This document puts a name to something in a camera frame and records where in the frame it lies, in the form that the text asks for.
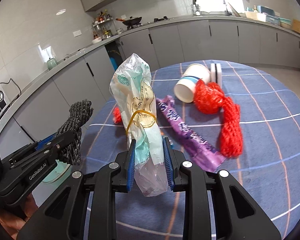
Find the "clear bag with green print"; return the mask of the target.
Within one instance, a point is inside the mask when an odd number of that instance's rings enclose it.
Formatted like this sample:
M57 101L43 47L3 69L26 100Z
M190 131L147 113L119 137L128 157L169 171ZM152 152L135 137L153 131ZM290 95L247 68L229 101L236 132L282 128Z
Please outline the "clear bag with green print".
M162 135L149 64L133 53L115 71L109 90L120 110L127 144L135 142L134 179L145 197L167 191Z

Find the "wooden cutting board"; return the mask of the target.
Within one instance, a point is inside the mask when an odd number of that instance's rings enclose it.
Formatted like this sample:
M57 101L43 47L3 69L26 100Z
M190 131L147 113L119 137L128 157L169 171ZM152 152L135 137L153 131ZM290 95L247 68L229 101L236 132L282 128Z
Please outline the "wooden cutting board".
M292 20L291 30L300 35L300 21L297 19Z

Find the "black wok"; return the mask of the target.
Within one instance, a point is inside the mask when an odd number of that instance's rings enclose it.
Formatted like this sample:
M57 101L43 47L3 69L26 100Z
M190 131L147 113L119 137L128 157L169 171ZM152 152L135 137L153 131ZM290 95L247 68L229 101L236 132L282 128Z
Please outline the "black wok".
M121 18L115 18L116 21L122 22L128 30L133 29L135 25L138 25L141 23L142 17L130 17L127 20L121 19Z

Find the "white black sponge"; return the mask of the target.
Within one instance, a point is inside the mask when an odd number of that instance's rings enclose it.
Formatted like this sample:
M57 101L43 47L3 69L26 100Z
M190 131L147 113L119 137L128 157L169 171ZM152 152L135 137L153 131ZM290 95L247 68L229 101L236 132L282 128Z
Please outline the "white black sponge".
M217 83L222 88L222 68L220 63L210 64L211 82Z

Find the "blue dish rack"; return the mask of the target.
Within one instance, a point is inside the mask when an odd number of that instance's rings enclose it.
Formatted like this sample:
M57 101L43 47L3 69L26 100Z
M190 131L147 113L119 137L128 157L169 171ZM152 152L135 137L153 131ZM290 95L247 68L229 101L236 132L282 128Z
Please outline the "blue dish rack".
M279 25L279 18L275 15L275 11L261 5L256 6L257 19L262 22L268 22Z

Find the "red mesh net bag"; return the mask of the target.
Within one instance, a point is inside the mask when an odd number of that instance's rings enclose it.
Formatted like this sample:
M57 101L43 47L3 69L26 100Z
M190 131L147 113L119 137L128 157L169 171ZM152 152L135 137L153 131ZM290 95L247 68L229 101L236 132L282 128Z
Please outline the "red mesh net bag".
M227 158L239 157L243 153L240 106L217 83L202 80L196 83L193 102L201 113L221 116L220 152Z

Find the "spice rack with bottles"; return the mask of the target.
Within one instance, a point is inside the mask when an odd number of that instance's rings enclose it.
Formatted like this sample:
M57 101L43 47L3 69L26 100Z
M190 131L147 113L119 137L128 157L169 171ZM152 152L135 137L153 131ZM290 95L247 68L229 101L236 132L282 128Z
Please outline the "spice rack with bottles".
M111 26L113 17L107 9L101 10L92 24L94 39L106 40L114 36Z

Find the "grey base cabinets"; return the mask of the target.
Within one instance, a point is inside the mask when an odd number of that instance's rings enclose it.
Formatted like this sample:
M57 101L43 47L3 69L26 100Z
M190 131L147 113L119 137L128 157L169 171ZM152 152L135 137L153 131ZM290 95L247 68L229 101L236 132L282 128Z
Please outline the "grey base cabinets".
M300 68L300 35L277 25L234 17L159 22L114 36L123 59L141 56L155 71L172 64L225 60L252 66ZM55 132L72 103L88 99L98 111L110 98L114 67L109 40L82 49L45 72L0 117L0 133L14 128L20 143Z

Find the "small red net piece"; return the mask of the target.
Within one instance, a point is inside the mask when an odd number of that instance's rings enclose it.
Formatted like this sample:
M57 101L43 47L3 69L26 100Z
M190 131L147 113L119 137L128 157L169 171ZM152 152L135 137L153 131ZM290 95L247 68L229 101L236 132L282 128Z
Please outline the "small red net piece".
M114 124L120 124L122 122L119 107L115 107L113 110L113 122L114 122Z

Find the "green ceramic jar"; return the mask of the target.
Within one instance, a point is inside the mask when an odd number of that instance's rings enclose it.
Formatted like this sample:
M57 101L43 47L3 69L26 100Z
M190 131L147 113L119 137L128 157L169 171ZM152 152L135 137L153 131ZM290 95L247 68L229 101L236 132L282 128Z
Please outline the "green ceramic jar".
M48 70L52 70L53 68L55 68L57 66L57 60L53 57L53 58L49 58L47 61L47 68Z

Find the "white paper cup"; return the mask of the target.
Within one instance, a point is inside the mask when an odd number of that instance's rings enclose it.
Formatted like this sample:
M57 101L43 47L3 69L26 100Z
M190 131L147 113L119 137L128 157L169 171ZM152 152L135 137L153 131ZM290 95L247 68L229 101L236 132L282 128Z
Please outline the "white paper cup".
M192 103L196 83L199 80L204 81L204 83L210 82L211 73L209 69L200 63L190 64L174 86L175 96L184 103Z

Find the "black mesh net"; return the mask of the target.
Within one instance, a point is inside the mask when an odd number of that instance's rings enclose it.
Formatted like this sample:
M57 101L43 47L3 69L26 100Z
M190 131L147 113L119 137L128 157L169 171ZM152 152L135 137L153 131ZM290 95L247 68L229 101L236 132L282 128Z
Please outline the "black mesh net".
M69 117L66 122L57 130L55 137L72 132L73 140L58 153L58 160L69 164L79 165L81 162L81 137L82 126L84 126L93 114L93 107L90 100L84 99L70 106Z

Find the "white bowl on counter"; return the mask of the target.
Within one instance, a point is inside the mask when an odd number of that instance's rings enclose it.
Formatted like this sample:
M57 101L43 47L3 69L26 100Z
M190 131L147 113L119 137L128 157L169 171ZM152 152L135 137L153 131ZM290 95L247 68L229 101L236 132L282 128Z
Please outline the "white bowl on counter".
M92 40L92 43L93 44L97 44L98 42L101 42L102 41L102 38L101 37L96 37Z

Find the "blue plaid tablecloth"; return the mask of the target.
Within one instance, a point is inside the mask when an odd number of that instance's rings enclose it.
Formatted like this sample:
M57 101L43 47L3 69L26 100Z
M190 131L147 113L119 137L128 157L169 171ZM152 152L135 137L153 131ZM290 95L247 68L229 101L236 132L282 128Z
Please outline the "blue plaid tablecloth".
M222 108L215 115L175 99L175 111L185 124L227 157L219 169L228 170L258 202L283 239L300 220L300 100L270 74L239 63L199 61L222 68ZM156 70L152 88L157 98L174 96L174 86L192 62ZM97 171L126 149L125 129L114 124L115 100L104 105L85 134L83 170ZM185 193L168 190L144 197L138 186L116 195L118 239L182 239Z

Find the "purple snack wrapper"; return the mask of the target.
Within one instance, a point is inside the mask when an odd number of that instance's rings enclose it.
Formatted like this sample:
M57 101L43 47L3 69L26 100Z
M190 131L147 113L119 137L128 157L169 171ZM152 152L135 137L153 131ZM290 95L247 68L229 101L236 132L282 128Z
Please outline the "purple snack wrapper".
M164 99L157 98L156 102L191 160L204 171L214 172L217 170L225 161L225 156L185 123L174 109L174 99L167 95Z

